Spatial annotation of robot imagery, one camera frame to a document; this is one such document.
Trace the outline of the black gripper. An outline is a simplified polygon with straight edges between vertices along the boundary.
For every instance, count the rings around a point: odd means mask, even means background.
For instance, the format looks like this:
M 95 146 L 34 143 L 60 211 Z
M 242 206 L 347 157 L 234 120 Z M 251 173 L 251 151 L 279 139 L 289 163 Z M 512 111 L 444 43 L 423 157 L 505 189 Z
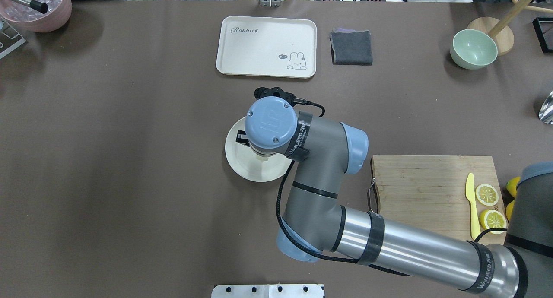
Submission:
M 241 145 L 250 146 L 249 137 L 245 131 L 237 131 L 236 142 Z

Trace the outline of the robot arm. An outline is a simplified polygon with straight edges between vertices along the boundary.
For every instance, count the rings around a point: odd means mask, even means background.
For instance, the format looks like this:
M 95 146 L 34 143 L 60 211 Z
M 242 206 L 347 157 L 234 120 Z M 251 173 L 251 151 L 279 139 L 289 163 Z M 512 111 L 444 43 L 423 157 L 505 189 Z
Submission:
M 421 278 L 486 298 L 552 296 L 552 162 L 524 168 L 520 202 L 501 243 L 459 239 L 342 203 L 347 177 L 364 168 L 369 139 L 344 122 L 255 99 L 236 140 L 253 154 L 291 160 L 275 196 L 278 247 L 300 261 L 329 261 Z

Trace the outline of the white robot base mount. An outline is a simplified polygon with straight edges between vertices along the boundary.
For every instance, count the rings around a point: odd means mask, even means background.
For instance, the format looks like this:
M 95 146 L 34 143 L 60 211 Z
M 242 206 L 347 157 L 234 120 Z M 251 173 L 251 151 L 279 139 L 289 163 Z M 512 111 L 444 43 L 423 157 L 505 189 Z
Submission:
M 320 284 L 217 285 L 212 298 L 325 298 Z

